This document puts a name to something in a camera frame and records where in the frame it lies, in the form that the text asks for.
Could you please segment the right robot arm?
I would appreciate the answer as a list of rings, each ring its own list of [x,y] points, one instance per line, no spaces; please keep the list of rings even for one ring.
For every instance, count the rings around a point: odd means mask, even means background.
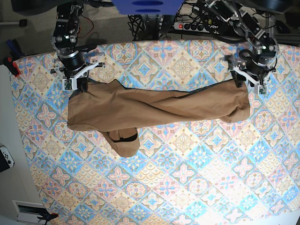
[[[51,44],[62,66],[54,66],[50,72],[62,76],[63,90],[87,92],[88,89],[88,65],[84,61],[83,48],[76,46],[82,12],[83,4],[77,1],[57,6],[57,21]]]

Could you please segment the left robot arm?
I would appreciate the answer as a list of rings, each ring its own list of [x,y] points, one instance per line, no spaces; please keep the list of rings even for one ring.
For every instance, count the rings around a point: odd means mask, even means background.
[[[268,64],[277,55],[277,41],[265,32],[253,16],[241,10],[235,1],[229,3],[225,0],[198,0],[196,6],[204,27],[214,38],[228,44],[248,41],[252,46],[252,49],[239,51],[237,59],[233,55],[226,55],[225,60],[238,88],[247,81],[257,94],[265,94],[270,74],[276,71],[276,66]],[[223,22],[232,25],[234,32],[243,38],[229,40],[215,34],[208,26],[208,20],[204,18],[205,9],[214,13]]]

